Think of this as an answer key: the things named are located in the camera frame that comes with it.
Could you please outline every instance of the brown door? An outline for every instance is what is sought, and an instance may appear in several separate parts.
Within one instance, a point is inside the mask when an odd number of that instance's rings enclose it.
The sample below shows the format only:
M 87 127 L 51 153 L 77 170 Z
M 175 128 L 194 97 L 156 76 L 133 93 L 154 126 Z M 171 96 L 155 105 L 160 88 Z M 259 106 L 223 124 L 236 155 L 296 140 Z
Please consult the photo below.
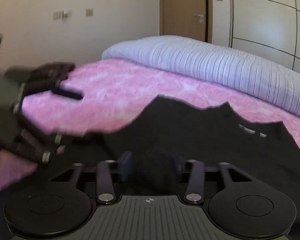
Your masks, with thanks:
M 206 40 L 206 0 L 163 0 L 163 34 Z

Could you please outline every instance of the pink and white bedding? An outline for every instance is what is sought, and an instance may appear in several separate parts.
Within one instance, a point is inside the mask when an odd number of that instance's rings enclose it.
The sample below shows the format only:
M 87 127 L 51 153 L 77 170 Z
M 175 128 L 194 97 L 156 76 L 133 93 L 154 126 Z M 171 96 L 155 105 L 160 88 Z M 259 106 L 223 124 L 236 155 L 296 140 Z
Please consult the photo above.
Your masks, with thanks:
M 251 122 L 282 120 L 300 147 L 299 117 L 222 85 L 129 60 L 108 59 L 79 67 L 63 85 L 83 91 L 84 99 L 74 101 L 45 92 L 24 100 L 24 113 L 46 132 L 84 134 L 87 130 L 117 130 L 140 114 L 156 95 L 162 94 L 201 108 L 229 101 L 239 115 Z M 1 151 L 0 189 L 35 170 L 36 164 Z

